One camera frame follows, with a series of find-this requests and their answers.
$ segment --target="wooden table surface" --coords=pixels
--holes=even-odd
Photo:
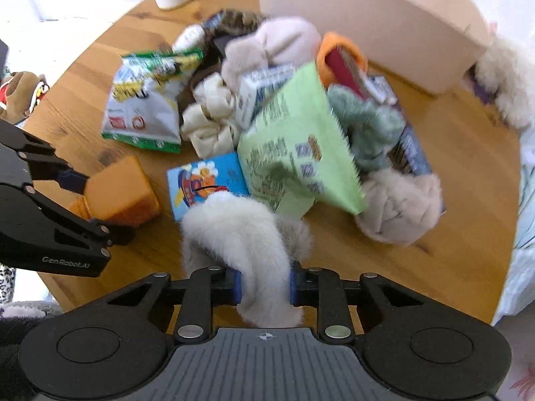
[[[92,175],[125,155],[135,154],[163,206],[163,215],[137,231],[133,243],[111,249],[100,278],[42,274],[65,309],[87,303],[153,272],[184,275],[181,236],[173,222],[166,170],[196,160],[189,143],[180,154],[143,151],[100,135],[103,110],[120,55],[172,43],[182,29],[220,8],[258,10],[258,0],[194,0],[161,11],[154,0],[131,10],[94,42],[46,96],[26,130],[52,143],[76,170]],[[504,285],[518,207],[518,142],[512,130],[461,87],[431,98],[389,77],[419,135],[429,162],[441,177],[447,212],[438,226],[414,245],[376,243],[353,217],[318,203],[307,215],[315,247],[312,266],[336,270],[342,278],[377,272],[484,321],[491,321]],[[63,206],[74,195],[55,183],[39,191]],[[311,324],[312,313],[307,313]],[[216,324],[239,324],[233,310],[219,309]]]

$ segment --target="plush toy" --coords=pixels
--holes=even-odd
[[[329,86],[327,98],[340,124],[352,133],[351,152],[357,167],[362,171],[391,167],[386,154],[405,128],[403,116],[390,106],[377,105],[373,99],[363,100],[340,84]]]
[[[362,184],[367,208],[355,222],[368,237],[409,245],[435,227],[442,212],[437,175],[403,175],[394,169],[371,172]]]
[[[475,64],[475,78],[488,93],[502,119],[512,127],[535,122],[535,53],[499,35]]]
[[[49,87],[43,75],[12,73],[0,85],[0,119],[18,123],[29,117]]]
[[[231,40],[221,76],[237,92],[242,74],[291,63],[296,68],[315,60],[322,37],[306,19],[292,16],[268,19],[254,34]]]
[[[16,273],[15,268],[0,264],[0,306],[13,300]]]
[[[300,220],[273,214],[251,198],[221,191],[193,206],[182,220],[187,275],[224,265],[243,275],[242,318],[256,326],[295,327],[303,310],[288,301],[292,260],[309,256],[311,234]]]

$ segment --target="green plush toy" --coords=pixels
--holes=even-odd
[[[342,127],[349,130],[351,152],[362,171],[392,166],[387,153],[398,142],[406,122],[388,105],[364,100],[341,84],[331,84],[327,98]]]

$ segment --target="snack bag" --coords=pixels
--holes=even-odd
[[[351,214],[364,208],[346,138],[318,78],[302,66],[268,101],[237,147],[251,196],[277,214],[302,217],[315,200]]]
[[[104,113],[102,137],[142,149],[180,152],[177,96],[202,57],[197,48],[122,56]]]

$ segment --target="blue box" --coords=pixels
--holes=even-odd
[[[168,183],[175,221],[216,191],[249,195],[236,152],[168,170]]]

